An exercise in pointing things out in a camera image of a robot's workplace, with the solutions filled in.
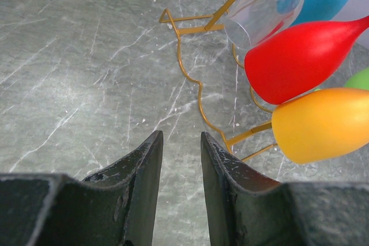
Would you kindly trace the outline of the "orange wine glass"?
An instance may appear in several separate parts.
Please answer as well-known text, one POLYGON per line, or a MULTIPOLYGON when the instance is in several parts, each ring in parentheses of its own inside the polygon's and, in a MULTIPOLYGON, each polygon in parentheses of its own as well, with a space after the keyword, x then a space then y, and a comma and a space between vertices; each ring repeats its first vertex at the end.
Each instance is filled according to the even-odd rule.
POLYGON ((281 104, 272 113, 272 130, 295 163, 346 155, 368 144, 368 91, 322 89, 281 104))

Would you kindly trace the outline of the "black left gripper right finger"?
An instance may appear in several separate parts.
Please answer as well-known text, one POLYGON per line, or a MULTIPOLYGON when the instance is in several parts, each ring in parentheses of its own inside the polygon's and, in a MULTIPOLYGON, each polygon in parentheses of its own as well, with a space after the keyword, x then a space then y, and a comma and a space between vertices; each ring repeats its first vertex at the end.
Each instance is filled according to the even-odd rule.
POLYGON ((367 245, 368 184, 273 180, 201 134, 212 245, 367 245))

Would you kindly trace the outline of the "red wine glass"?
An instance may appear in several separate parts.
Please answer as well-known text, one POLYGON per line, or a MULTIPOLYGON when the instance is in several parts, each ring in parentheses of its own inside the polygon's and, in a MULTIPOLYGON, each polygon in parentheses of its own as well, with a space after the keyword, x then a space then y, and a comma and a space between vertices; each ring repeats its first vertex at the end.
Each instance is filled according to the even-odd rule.
POLYGON ((282 104, 328 79, 366 29, 368 17, 288 28, 246 54, 248 81, 267 103, 282 104))

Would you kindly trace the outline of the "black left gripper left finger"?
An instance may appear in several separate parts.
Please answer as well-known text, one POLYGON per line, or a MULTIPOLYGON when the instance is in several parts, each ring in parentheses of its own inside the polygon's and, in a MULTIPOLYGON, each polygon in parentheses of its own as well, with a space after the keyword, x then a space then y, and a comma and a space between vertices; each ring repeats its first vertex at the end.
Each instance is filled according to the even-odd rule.
POLYGON ((78 181, 61 173, 1 174, 2 245, 151 245, 163 133, 78 181))

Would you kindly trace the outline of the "green wine glass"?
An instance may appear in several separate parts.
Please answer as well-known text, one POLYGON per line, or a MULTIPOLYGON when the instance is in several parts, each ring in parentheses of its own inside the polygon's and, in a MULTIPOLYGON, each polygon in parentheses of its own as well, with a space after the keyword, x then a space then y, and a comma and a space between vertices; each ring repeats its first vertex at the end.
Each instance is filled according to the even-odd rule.
POLYGON ((316 92, 321 89, 328 89, 328 88, 354 88, 354 89, 368 90, 368 67, 350 76, 350 78, 348 78, 345 81, 345 84, 325 85, 324 83, 321 83, 317 87, 315 87, 312 91, 316 92))

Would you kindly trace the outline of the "clear wine glass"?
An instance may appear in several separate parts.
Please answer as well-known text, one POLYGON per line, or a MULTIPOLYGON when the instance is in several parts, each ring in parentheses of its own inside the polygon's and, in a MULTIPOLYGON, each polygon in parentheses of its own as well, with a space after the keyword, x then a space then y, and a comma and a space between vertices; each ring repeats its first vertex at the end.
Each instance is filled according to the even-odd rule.
POLYGON ((288 28, 304 0, 237 0, 230 8, 224 30, 230 41, 249 50, 288 28))

